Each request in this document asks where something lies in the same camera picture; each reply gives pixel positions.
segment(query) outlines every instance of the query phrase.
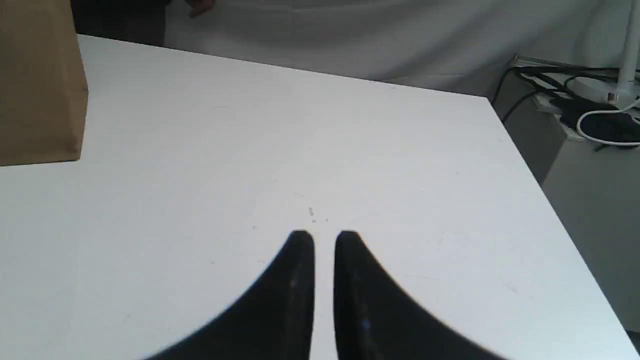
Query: white pole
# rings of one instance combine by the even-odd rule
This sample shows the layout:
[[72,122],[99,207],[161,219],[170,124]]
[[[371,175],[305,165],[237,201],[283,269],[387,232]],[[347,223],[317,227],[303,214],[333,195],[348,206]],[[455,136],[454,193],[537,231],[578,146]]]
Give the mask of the white pole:
[[622,52],[617,93],[636,98],[636,65],[640,51],[640,0],[632,0],[625,48]]

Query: white backdrop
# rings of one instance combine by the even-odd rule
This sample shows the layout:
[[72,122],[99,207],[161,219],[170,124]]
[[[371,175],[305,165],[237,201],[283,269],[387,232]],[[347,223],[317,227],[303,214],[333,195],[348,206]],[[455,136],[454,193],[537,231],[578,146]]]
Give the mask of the white backdrop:
[[484,95],[515,53],[616,65],[630,0],[218,0],[168,9],[166,45]]

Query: table surface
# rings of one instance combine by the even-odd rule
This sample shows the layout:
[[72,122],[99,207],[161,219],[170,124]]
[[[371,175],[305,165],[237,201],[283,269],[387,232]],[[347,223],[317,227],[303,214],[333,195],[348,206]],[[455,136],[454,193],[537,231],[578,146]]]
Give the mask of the table surface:
[[83,157],[0,168],[0,358],[140,359],[316,241],[336,358],[355,229],[423,307],[508,358],[637,359],[486,99],[80,37]]

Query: person's hand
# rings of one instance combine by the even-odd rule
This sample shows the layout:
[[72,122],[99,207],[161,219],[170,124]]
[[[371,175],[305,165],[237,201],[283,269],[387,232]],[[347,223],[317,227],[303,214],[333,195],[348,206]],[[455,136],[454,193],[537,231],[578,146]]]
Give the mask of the person's hand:
[[186,2],[191,7],[191,12],[189,13],[191,18],[208,12],[216,4],[216,0],[186,0]]

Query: dark clothing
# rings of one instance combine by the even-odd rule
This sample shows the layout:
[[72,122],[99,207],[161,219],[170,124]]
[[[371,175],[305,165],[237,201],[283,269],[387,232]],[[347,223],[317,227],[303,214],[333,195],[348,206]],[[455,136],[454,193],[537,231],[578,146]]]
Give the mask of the dark clothing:
[[171,0],[71,0],[76,32],[139,44],[164,44]]

